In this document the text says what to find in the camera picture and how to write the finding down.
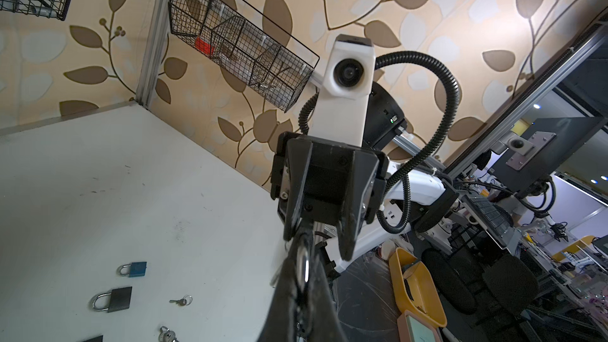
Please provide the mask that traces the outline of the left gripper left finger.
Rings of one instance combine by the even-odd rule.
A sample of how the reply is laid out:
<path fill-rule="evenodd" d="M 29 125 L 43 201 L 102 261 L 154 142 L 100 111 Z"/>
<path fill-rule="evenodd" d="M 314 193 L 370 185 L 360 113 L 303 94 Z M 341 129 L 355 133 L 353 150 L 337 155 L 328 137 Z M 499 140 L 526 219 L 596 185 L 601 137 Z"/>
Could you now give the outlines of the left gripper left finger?
<path fill-rule="evenodd" d="M 297 237 L 294 237 L 288 256 L 281 265 L 275 292 L 258 341 L 298 340 L 296 325 L 297 287 L 295 281 Z"/>

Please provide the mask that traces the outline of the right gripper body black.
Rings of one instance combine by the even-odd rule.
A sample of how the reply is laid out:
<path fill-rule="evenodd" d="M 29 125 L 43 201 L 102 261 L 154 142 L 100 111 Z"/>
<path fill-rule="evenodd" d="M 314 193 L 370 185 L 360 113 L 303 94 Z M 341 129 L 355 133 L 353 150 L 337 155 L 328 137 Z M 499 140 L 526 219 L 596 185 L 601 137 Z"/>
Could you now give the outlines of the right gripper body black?
<path fill-rule="evenodd" d="M 367 207 L 367 214 L 362 220 L 361 225 L 363 223 L 372 223 L 375 218 L 375 212 L 380 207 L 381 197 L 386 189 L 389 158 L 378 150 L 354 147 L 341 142 L 286 131 L 278 138 L 271 174 L 271 197 L 279 201 L 278 214 L 283 224 L 285 218 L 282 210 L 282 178 L 286 144 L 290 139 L 297 137 L 309 139 L 313 144 L 299 223 L 302 219 L 311 219 L 315 222 L 337 226 L 340 217 L 340 206 L 345 197 L 346 180 L 348 171 L 350 171 L 349 166 L 353 150 L 369 150 L 378 158 L 378 169 Z"/>

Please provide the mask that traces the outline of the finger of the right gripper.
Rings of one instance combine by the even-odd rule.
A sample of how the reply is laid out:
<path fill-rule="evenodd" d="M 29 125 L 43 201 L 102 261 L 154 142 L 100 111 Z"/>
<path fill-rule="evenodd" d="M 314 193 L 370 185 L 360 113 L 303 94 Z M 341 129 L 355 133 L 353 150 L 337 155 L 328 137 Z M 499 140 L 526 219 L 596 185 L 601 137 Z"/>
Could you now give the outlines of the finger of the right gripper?
<path fill-rule="evenodd" d="M 369 150 L 353 150 L 349 168 L 337 224 L 340 256 L 345 261 L 351 261 L 353 257 L 361 222 L 367 214 L 378 158 Z"/>
<path fill-rule="evenodd" d="M 291 240 L 298 228 L 312 151 L 313 144 L 309 139 L 297 137 L 287 141 L 282 178 L 285 241 Z"/>

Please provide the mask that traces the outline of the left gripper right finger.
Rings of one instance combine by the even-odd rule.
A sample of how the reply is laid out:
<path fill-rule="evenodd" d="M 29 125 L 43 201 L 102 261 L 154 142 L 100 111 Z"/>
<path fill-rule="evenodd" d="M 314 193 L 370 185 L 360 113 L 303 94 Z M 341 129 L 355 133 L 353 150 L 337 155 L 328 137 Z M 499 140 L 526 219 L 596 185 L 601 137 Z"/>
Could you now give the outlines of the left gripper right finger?
<path fill-rule="evenodd" d="M 306 274 L 306 341 L 346 341 L 323 265 L 313 248 Z"/>

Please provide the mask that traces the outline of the small blue padlock key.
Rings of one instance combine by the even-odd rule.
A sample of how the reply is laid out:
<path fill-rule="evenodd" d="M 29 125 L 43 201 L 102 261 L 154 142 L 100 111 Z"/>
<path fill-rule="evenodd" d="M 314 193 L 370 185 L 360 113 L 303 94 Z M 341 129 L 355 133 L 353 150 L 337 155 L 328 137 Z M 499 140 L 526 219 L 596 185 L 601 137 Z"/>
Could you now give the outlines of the small blue padlock key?
<path fill-rule="evenodd" d="M 171 299 L 169 302 L 172 304 L 176 304 L 179 307 L 186 307 L 193 302 L 193 297 L 191 295 L 186 295 L 181 299 Z"/>

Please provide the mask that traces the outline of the black padlock key bunch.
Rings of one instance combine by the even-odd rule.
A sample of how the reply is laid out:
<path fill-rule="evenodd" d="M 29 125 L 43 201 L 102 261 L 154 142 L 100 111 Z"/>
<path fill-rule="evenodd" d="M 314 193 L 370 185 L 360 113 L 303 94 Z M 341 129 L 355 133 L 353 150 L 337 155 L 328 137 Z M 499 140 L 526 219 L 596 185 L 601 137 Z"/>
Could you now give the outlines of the black padlock key bunch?
<path fill-rule="evenodd" d="M 166 326 L 162 326 L 160 328 L 160 334 L 158 337 L 158 341 L 159 342 L 178 342 L 177 334 L 174 330 L 172 330 Z"/>

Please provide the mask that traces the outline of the blue padlock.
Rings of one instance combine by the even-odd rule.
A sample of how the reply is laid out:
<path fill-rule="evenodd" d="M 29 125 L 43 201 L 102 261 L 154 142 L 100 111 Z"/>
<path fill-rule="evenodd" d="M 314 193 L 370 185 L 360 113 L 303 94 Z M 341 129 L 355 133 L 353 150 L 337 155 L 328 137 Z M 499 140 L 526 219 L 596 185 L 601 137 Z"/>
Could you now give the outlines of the blue padlock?
<path fill-rule="evenodd" d="M 147 272 L 147 262 L 139 261 L 139 262 L 131 262 L 129 264 L 123 264 L 118 267 L 117 274 L 119 276 L 136 278 L 136 277 L 144 277 Z"/>

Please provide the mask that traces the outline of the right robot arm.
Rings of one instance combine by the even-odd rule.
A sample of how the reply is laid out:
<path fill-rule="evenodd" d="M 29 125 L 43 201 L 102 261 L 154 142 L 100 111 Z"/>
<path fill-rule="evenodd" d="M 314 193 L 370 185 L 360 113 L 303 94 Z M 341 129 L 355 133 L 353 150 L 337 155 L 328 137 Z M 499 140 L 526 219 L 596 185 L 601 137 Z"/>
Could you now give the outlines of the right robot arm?
<path fill-rule="evenodd" d="M 283 238 L 296 243 L 301 234 L 313 236 L 316 223 L 335 226 L 335 242 L 345 269 L 361 254 L 402 234 L 409 224 L 404 210 L 396 225 L 380 211 L 385 200 L 405 184 L 404 204 L 409 206 L 413 180 L 409 174 L 446 139 L 458 107 L 455 77 L 437 59 L 420 52 L 391 52 L 377 58 L 376 68 L 408 63 L 431 71 L 446 91 L 446 109 L 440 125 L 425 147 L 396 172 L 388 175 L 389 160 L 379 151 L 336 140 L 319 139 L 304 132 L 284 132 L 277 141 L 272 166 L 271 197 L 278 200 Z"/>

